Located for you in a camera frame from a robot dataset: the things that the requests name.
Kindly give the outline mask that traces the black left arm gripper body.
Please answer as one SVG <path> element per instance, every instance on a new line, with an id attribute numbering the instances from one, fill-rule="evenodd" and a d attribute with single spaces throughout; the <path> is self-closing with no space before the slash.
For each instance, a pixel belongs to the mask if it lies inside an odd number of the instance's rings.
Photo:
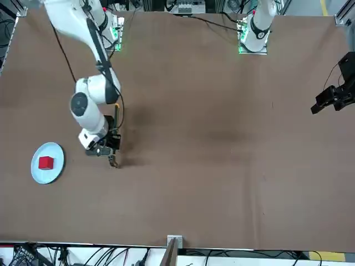
<path id="1" fill-rule="evenodd" d="M 345 83 L 349 82 L 354 78 L 354 61 L 355 52 L 348 52 L 343 58 L 338 62 L 343 80 Z"/>

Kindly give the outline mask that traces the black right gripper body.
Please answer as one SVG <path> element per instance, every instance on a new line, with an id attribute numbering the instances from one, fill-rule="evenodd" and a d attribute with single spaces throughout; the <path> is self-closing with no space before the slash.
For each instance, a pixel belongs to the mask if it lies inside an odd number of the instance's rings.
<path id="1" fill-rule="evenodd" d="M 121 134 L 118 128 L 118 118 L 117 116 L 104 115 L 106 121 L 108 122 L 108 133 L 105 137 L 106 146 L 112 148 L 113 150 L 120 149 Z"/>

